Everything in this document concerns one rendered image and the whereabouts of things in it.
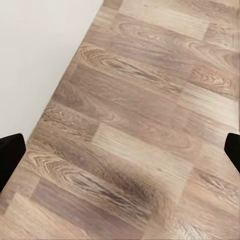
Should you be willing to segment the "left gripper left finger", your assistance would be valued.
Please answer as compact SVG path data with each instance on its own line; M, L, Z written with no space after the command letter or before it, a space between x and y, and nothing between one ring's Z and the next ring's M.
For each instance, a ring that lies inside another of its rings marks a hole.
M0 138L0 193L26 152L23 134Z

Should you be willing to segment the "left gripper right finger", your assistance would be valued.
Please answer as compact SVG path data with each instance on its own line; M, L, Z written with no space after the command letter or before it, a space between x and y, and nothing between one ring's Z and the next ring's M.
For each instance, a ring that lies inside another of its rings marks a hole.
M224 151L240 173L240 135L229 133L227 135Z

